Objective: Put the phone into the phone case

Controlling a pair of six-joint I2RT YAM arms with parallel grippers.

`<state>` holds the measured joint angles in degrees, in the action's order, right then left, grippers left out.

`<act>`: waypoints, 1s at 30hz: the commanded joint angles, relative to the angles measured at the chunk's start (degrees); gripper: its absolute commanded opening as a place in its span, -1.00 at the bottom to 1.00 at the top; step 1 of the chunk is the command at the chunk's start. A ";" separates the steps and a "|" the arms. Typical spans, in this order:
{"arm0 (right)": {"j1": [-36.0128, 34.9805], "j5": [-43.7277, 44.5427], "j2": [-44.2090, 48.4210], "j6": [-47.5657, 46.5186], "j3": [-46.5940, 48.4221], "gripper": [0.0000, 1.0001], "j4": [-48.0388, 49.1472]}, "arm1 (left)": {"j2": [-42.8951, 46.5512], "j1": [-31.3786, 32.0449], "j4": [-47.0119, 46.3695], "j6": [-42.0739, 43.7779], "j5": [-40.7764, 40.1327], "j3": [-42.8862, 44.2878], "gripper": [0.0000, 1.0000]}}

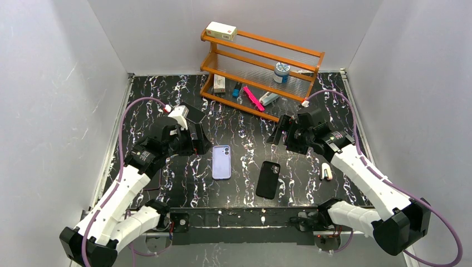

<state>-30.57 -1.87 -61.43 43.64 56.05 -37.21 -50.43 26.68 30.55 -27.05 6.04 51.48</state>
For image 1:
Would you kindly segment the lilac phone case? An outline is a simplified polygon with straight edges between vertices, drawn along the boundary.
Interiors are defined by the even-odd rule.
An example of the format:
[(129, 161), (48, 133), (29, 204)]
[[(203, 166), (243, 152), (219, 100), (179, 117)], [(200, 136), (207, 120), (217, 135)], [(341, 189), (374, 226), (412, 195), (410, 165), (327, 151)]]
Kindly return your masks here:
[(212, 178), (214, 180), (230, 179), (232, 175), (230, 146), (214, 146), (212, 152)]

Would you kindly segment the black phone case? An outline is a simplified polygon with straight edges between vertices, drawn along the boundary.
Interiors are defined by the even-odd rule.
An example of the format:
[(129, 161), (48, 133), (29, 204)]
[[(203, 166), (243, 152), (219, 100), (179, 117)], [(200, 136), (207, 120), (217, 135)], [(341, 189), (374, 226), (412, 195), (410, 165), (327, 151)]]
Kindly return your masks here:
[(257, 196), (268, 200), (275, 198), (280, 170), (280, 164), (263, 161), (255, 190)]

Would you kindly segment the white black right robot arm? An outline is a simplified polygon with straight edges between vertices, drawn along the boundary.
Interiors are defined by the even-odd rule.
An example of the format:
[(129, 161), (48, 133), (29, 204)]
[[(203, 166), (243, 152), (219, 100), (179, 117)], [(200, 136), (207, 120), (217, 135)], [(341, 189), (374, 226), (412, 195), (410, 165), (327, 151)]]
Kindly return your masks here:
[(296, 117), (281, 116), (267, 143), (277, 145), (280, 140), (288, 151), (298, 154), (313, 149), (341, 170), (374, 206), (365, 209), (330, 199), (319, 205), (317, 223), (361, 231), (390, 255), (398, 255), (427, 234), (431, 212), (425, 200), (414, 200), (375, 176), (372, 164), (358, 153), (354, 138), (331, 130), (320, 109), (306, 107)]

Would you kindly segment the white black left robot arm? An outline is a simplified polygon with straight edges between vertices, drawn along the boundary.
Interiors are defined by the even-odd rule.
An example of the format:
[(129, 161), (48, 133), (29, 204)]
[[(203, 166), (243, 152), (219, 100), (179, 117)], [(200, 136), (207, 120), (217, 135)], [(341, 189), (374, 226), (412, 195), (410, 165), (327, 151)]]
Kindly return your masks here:
[(81, 266), (113, 266), (119, 252), (148, 230), (163, 226), (169, 207), (157, 200), (124, 218), (133, 199), (172, 156), (204, 155), (212, 144), (201, 122), (205, 113), (183, 103), (164, 107), (153, 133), (142, 137), (127, 156), (120, 157), (120, 171), (93, 209), (73, 228), (65, 227), (60, 241), (66, 256)]

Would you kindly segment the black smartphone purple edge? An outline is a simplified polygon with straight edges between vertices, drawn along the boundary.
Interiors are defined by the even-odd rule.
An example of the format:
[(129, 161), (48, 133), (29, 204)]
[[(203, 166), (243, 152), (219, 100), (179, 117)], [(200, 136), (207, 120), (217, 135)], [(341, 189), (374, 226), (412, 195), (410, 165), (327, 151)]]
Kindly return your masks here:
[(161, 173), (162, 170), (159, 170), (150, 182), (143, 188), (144, 191), (156, 191), (161, 189)]

